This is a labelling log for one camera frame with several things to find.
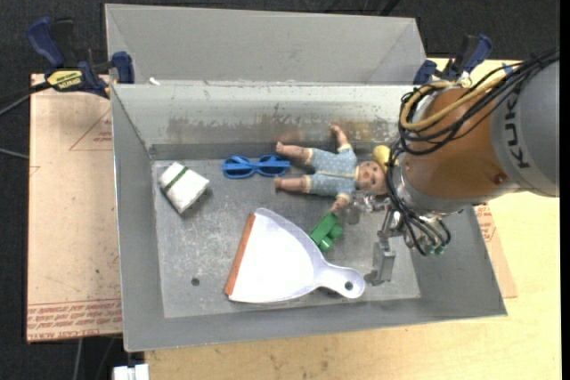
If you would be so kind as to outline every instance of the doll arm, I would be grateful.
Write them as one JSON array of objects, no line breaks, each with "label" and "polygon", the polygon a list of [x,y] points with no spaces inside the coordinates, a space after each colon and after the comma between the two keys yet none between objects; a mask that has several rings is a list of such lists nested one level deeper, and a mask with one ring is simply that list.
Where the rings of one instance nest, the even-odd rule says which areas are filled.
[{"label": "doll arm", "polygon": [[346,138],[346,135],[342,131],[342,128],[340,128],[339,124],[337,124],[336,122],[331,122],[329,128],[330,128],[330,131],[337,138],[338,146],[340,148],[342,148],[343,146],[346,146],[348,144],[348,139]]}]

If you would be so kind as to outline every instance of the white dustpan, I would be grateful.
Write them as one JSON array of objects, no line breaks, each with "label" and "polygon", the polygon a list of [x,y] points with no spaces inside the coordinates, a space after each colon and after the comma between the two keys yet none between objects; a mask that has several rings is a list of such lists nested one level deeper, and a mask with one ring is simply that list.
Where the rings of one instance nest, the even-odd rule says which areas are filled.
[{"label": "white dustpan", "polygon": [[230,300],[276,303],[318,287],[357,298],[365,282],[359,271],[327,263],[294,223],[265,208],[251,214],[225,286]]}]

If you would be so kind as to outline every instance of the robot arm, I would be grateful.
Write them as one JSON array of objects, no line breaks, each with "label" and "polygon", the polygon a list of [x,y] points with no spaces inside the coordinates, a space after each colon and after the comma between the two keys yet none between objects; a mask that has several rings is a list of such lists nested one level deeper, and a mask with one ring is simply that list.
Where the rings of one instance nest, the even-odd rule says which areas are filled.
[{"label": "robot arm", "polygon": [[451,239],[448,214],[515,191],[559,195],[559,50],[493,73],[403,98],[380,244],[403,235],[422,254],[439,253]]}]

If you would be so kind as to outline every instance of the green plastic object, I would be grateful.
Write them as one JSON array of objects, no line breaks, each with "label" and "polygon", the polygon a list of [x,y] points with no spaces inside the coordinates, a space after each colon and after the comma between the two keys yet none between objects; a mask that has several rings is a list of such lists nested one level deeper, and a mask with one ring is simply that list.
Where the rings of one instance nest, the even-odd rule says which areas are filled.
[{"label": "green plastic object", "polygon": [[322,252],[326,252],[332,247],[333,241],[343,232],[338,223],[338,217],[333,213],[325,214],[321,220],[314,225],[309,232],[309,237],[319,247]]}]

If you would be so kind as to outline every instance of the doll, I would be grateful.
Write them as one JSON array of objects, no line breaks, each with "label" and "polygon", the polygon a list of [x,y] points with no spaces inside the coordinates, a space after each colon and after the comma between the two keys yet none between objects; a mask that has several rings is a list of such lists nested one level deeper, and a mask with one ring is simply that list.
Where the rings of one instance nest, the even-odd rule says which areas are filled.
[{"label": "doll", "polygon": [[378,146],[372,152],[373,160],[358,164],[353,148],[340,125],[331,123],[330,131],[337,139],[337,154],[316,148],[286,146],[280,141],[277,142],[278,154],[311,166],[314,174],[291,178],[277,176],[274,179],[275,189],[335,197],[330,208],[335,214],[350,203],[356,190],[372,190],[377,195],[386,194],[385,173],[389,149],[386,146]]}]

